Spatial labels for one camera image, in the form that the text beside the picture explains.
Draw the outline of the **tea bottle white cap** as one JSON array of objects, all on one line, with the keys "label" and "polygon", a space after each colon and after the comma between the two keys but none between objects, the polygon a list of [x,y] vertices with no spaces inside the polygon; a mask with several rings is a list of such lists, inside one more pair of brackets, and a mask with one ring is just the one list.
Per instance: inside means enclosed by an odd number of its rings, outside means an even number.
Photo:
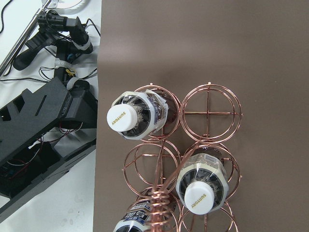
[{"label": "tea bottle white cap", "polygon": [[107,123],[125,139],[141,140],[173,124],[178,116],[177,104],[163,90],[126,91],[112,103]]},{"label": "tea bottle white cap", "polygon": [[214,147],[196,149],[179,172],[176,191],[182,204],[196,215],[218,210],[229,192],[221,152]]}]

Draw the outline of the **copper wire bottle basket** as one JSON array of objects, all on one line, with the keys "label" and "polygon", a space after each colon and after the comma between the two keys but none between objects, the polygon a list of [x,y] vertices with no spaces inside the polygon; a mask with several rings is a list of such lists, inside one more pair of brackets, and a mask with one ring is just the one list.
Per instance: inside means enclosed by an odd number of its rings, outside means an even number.
[{"label": "copper wire bottle basket", "polygon": [[[131,184],[129,184],[129,188],[137,194],[136,203],[140,203],[144,200],[148,200],[150,202],[150,220],[147,222],[147,231],[148,232],[180,232],[182,228],[186,228],[187,231],[191,232],[192,228],[187,228],[184,219],[188,215],[189,211],[184,210],[184,202],[180,199],[177,199],[177,205],[179,208],[179,216],[176,217],[175,213],[171,210],[168,206],[170,200],[168,198],[172,196],[172,190],[176,187],[176,179],[181,175],[181,168],[185,165],[185,162],[188,161],[189,157],[193,155],[198,149],[202,149],[205,147],[212,147],[219,149],[225,152],[228,156],[223,157],[224,161],[229,161],[231,163],[231,171],[230,175],[227,179],[227,182],[230,182],[233,178],[234,172],[237,172],[237,181],[235,186],[232,190],[229,191],[228,195],[226,195],[225,200],[219,205],[217,208],[223,211],[230,220],[229,227],[227,231],[231,231],[231,229],[235,229],[235,231],[239,231],[238,224],[236,222],[236,218],[234,213],[230,207],[228,199],[233,196],[239,186],[239,182],[241,179],[241,174],[239,170],[239,165],[235,157],[231,154],[228,148],[223,144],[223,142],[229,140],[239,129],[241,119],[242,119],[242,112],[241,112],[241,105],[237,98],[237,96],[229,89],[221,85],[215,85],[212,83],[207,83],[205,85],[200,85],[193,90],[191,90],[183,101],[179,101],[177,96],[172,92],[168,91],[167,89],[154,85],[150,83],[149,85],[142,86],[139,90],[150,89],[154,91],[161,91],[162,93],[166,93],[172,97],[173,101],[176,103],[176,108],[178,110],[177,118],[176,118],[176,125],[173,128],[173,131],[179,126],[182,126],[185,133],[192,138],[195,142],[186,150],[184,155],[180,155],[177,153],[174,155],[173,153],[169,152],[167,155],[163,154],[163,150],[168,150],[165,146],[169,144],[172,148],[175,145],[168,141],[167,138],[170,137],[170,133],[164,134],[161,133],[159,136],[152,135],[149,139],[144,140],[141,144],[136,145],[133,147],[129,154],[133,154],[133,160],[129,163],[127,161],[124,162],[123,171],[126,170],[128,166],[131,164],[136,164],[137,160],[140,156],[137,154],[139,148],[145,145],[155,145],[160,148],[158,154],[155,157],[158,158],[156,170],[155,170],[155,183],[149,184],[147,189],[150,193],[146,193],[146,191],[138,192],[136,191]],[[187,104],[189,100],[199,92],[206,92],[207,93],[207,102],[206,102],[206,110],[204,112],[189,112],[186,110]],[[210,111],[210,92],[217,91],[222,94],[231,104],[232,111],[231,112],[212,112]],[[204,115],[206,117],[206,129],[203,135],[196,134],[193,130],[190,129],[186,122],[186,115]],[[210,116],[232,116],[232,122],[230,126],[221,134],[216,136],[211,136],[210,134]],[[163,177],[163,158],[164,157],[171,157],[175,161],[176,169],[173,173],[168,177]]]}]

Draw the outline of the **black machine frame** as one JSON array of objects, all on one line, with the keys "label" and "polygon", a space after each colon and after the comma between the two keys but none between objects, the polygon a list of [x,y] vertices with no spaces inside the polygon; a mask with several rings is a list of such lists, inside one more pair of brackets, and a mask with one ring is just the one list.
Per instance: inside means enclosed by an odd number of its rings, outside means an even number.
[{"label": "black machine frame", "polygon": [[[54,78],[24,90],[0,111],[0,193],[6,217],[64,176],[96,148],[98,102],[85,80]],[[12,161],[25,165],[11,177]]]}]

